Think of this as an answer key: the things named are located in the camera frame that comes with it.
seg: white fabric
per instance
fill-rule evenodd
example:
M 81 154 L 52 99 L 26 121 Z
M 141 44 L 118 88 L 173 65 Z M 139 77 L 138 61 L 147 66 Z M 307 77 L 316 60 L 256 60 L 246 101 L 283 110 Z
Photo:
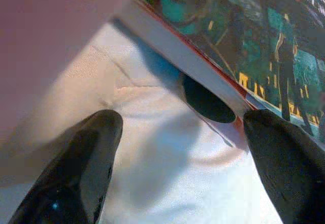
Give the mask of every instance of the white fabric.
M 2 146 L 0 223 L 59 151 L 50 142 L 104 108 L 124 127 L 101 223 L 281 223 L 250 153 L 227 146 L 180 99 L 177 69 L 111 24 Z

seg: book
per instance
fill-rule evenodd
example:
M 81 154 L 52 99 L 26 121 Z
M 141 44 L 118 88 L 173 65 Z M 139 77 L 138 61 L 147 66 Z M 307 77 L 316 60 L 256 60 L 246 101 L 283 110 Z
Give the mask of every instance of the book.
M 118 18 L 234 111 L 235 137 L 204 118 L 230 143 L 264 108 L 325 142 L 325 0 L 133 0 Z

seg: red edge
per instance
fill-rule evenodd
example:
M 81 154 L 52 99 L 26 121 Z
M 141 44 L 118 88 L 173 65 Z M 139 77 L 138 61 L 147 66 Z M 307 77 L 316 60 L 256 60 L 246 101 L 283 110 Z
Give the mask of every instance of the red edge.
M 240 85 L 238 84 L 234 79 L 232 79 L 227 73 L 225 73 L 222 69 L 217 67 L 212 63 L 209 57 L 204 55 L 199 48 L 194 46 L 187 38 L 186 36 L 182 35 L 181 33 L 177 32 L 170 24 L 166 23 L 163 21 L 161 17 L 159 17 L 156 13 L 155 10 L 153 9 L 152 6 L 150 6 L 148 3 L 146 3 L 143 0 L 136 0 L 136 3 L 144 10 L 146 11 L 151 17 L 159 21 L 165 28 L 167 28 L 171 33 L 173 33 L 175 36 L 177 36 L 183 43 L 185 43 L 191 50 L 193 50 L 197 55 L 199 55 L 202 59 L 205 60 L 207 64 L 210 65 L 210 67 L 218 74 L 220 75 L 227 83 L 230 83 L 233 88 L 243 97 L 245 102 L 248 104 L 248 106 L 253 109 L 257 110 L 257 108 L 252 105 L 251 103 L 246 101 L 246 95 L 247 91 Z

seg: illustrated cover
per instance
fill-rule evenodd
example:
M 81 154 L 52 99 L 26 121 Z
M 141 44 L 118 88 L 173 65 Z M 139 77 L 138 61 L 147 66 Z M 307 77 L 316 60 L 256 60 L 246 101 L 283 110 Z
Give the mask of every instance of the illustrated cover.
M 144 0 L 265 107 L 324 142 L 325 0 Z

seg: white cloth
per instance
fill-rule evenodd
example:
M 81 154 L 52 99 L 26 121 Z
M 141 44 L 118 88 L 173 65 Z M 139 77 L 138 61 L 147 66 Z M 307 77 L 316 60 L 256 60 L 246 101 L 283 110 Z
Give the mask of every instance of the white cloth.
M 59 151 L 51 142 L 104 108 L 124 127 L 101 223 L 282 223 L 250 153 L 200 120 L 180 72 L 120 28 L 106 24 L 2 146 L 0 223 Z

